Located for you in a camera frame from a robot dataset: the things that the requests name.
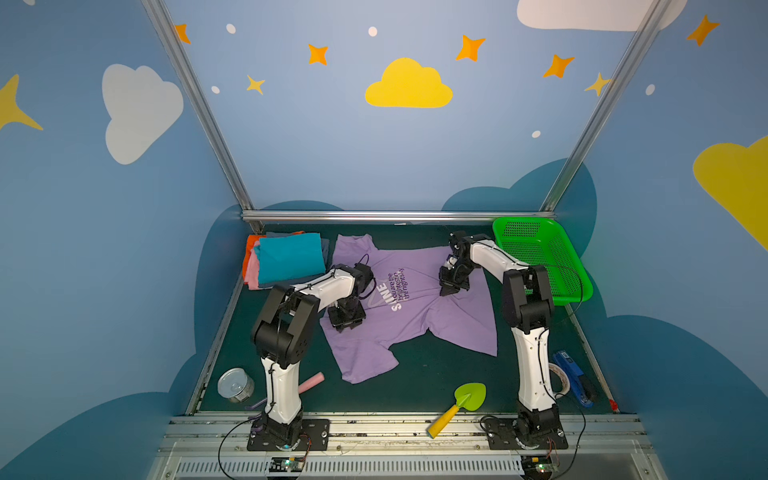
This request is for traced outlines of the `purple t shirt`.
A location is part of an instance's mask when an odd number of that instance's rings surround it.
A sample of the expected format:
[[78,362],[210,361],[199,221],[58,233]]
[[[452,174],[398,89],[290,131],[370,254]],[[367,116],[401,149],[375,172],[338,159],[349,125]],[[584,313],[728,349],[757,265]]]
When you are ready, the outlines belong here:
[[381,250],[368,234],[337,237],[333,262],[351,266],[365,260],[374,275],[374,285],[361,300],[366,318],[360,325],[339,331],[327,316],[320,320],[344,381],[359,384],[396,368],[390,347],[426,332],[471,351],[497,355],[485,273],[471,273],[469,290],[440,294],[438,273],[450,253],[448,246]]

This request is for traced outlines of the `green plastic perforated basket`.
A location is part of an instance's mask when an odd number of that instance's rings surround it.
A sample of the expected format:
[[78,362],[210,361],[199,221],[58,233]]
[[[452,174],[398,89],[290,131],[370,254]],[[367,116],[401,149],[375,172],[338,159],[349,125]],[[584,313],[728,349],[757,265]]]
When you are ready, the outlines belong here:
[[501,217],[492,224],[496,243],[516,259],[544,265],[556,306],[588,301],[593,286],[564,228],[537,217]]

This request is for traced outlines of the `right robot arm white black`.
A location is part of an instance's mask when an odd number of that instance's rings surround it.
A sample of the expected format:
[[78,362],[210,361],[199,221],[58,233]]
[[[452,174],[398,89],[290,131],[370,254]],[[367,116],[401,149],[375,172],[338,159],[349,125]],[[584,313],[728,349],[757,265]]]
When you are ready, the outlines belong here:
[[516,259],[486,235],[449,235],[451,253],[439,270],[443,296],[470,288],[482,268],[502,286],[502,316],[513,334],[519,367],[516,436],[533,445],[562,428],[548,366],[554,301],[547,269]]

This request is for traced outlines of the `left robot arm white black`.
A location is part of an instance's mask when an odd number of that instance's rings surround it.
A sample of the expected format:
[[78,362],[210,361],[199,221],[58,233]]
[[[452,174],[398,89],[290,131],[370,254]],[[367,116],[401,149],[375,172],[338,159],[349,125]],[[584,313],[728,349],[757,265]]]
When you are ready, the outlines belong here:
[[280,445],[298,441],[303,407],[298,393],[299,364],[309,349],[323,312],[339,332],[366,318],[363,296],[375,285],[372,269],[338,264],[305,283],[274,286],[251,335],[266,375],[266,431]]

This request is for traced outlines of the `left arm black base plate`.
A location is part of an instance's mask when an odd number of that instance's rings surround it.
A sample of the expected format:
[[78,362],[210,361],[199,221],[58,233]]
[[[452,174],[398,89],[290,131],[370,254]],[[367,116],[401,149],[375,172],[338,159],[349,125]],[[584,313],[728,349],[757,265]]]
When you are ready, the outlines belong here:
[[247,441],[248,451],[326,451],[330,421],[325,418],[296,419],[280,424],[270,418],[254,420]]

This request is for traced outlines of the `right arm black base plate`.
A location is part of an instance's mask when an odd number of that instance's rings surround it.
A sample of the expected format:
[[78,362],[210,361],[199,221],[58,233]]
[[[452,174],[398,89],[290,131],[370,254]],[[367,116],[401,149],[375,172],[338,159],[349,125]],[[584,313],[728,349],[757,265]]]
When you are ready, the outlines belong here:
[[525,437],[516,423],[516,418],[493,415],[484,415],[479,420],[491,450],[560,450],[569,447],[562,429]]

